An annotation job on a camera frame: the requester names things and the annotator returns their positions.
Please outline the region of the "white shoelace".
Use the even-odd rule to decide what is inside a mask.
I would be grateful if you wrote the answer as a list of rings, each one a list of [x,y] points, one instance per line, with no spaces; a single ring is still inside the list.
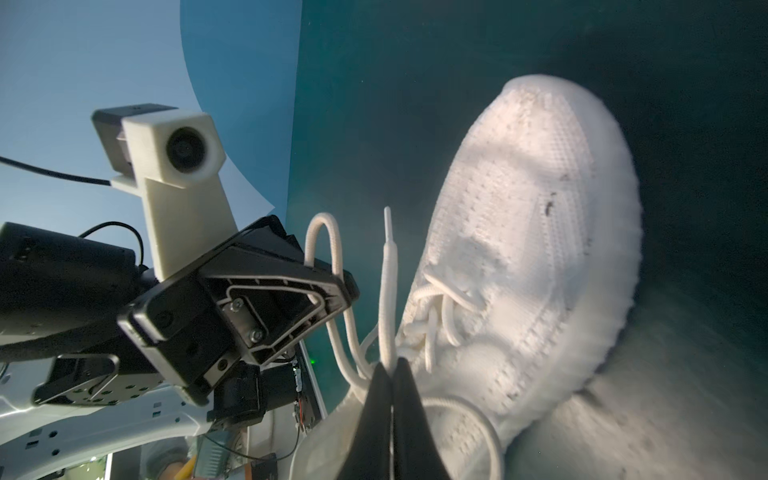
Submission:
[[[379,294],[379,318],[376,329],[372,331],[372,336],[380,338],[382,366],[387,373],[391,373],[395,368],[394,308],[397,299],[398,251],[394,241],[390,208],[384,209],[384,226],[385,243]],[[343,277],[343,251],[339,226],[335,217],[327,212],[316,214],[309,223],[304,243],[304,264],[309,267],[315,264],[317,237],[322,227],[327,229],[330,240],[332,274],[335,278],[340,279]],[[334,320],[330,321],[327,326],[329,339],[337,366],[342,376],[350,385],[352,397],[362,402],[366,399],[370,390],[373,371],[365,360],[365,350],[357,338],[357,327],[353,310],[350,307],[345,307],[342,310],[342,314],[347,328],[347,340],[359,368],[358,370],[354,370],[344,352],[338,327]],[[490,463],[489,477],[491,479],[501,479],[503,477],[504,466],[499,436],[488,417],[476,406],[458,397],[424,397],[417,404],[419,406],[451,409],[471,419],[480,430],[487,444]]]

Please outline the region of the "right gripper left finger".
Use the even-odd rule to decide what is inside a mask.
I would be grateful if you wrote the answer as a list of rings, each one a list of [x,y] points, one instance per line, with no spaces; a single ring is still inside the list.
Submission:
[[[357,430],[338,480],[391,478],[393,389],[387,370],[374,369]]]

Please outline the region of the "white sneaker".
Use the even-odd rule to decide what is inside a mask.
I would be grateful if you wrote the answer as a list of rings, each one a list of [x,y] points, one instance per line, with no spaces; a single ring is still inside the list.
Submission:
[[[497,432],[502,461],[524,429],[580,389],[633,303],[641,262],[638,180],[603,102],[558,77],[510,80],[462,141],[436,201],[402,314],[395,367],[420,398],[458,397]],[[366,399],[349,389],[303,440],[294,479],[330,479]],[[473,421],[424,406],[453,479],[491,479]]]

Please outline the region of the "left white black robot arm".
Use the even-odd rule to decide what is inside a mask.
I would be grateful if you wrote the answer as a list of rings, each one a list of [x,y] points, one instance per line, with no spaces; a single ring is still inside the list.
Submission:
[[[170,437],[236,431],[272,411],[319,412],[301,340],[358,298],[334,218],[304,242],[268,216],[170,278],[133,252],[8,223],[1,475],[38,479]]]

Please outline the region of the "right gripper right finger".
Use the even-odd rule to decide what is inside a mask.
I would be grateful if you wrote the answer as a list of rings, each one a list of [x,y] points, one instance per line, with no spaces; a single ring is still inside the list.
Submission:
[[[433,440],[409,362],[405,358],[397,360],[393,394],[394,478],[449,479]]]

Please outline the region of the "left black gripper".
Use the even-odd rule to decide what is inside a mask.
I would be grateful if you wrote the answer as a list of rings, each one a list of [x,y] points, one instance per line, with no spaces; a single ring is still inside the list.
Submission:
[[[37,405],[102,406],[166,382],[216,429],[259,422],[259,371],[360,296],[349,272],[304,262],[270,215],[164,281],[135,253],[8,223],[1,229],[6,363],[52,359]]]

